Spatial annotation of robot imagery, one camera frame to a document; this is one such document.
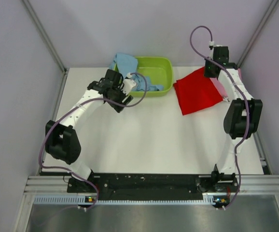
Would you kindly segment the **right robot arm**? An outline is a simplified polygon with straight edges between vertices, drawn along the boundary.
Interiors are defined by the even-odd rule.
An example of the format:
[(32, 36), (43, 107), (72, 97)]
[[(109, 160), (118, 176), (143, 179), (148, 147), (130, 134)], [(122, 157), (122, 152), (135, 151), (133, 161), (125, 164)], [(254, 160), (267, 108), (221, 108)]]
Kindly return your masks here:
[(244, 143), (257, 132), (263, 102), (246, 90), (236, 64), (229, 61), (228, 47), (211, 44), (209, 48), (211, 52), (205, 61), (204, 76), (217, 79), (230, 101), (223, 120), (226, 141), (210, 179), (211, 187), (215, 191), (222, 191), (228, 181), (235, 180), (237, 156)]

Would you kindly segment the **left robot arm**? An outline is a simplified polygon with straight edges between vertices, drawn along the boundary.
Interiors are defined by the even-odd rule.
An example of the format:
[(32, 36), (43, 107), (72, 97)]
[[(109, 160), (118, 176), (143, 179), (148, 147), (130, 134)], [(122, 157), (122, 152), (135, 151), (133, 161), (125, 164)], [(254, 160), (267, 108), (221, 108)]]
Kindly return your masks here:
[(88, 85), (66, 116), (56, 122), (50, 120), (45, 126), (46, 153), (67, 164), (66, 169), (78, 179), (78, 186), (83, 191), (91, 191), (95, 183), (90, 177), (92, 170), (81, 157), (82, 148), (76, 130), (106, 102), (117, 113), (122, 112), (133, 100), (130, 92), (136, 82), (131, 77), (130, 73), (124, 78), (119, 72), (108, 69), (103, 78)]

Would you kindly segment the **red printed t shirt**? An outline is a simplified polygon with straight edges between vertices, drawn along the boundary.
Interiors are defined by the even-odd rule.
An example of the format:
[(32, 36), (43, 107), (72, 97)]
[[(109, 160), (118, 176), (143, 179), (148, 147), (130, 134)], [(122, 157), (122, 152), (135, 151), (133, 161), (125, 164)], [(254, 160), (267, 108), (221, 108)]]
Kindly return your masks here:
[(223, 101), (211, 79), (204, 76), (203, 67), (177, 80), (173, 86), (183, 115), (210, 108)]

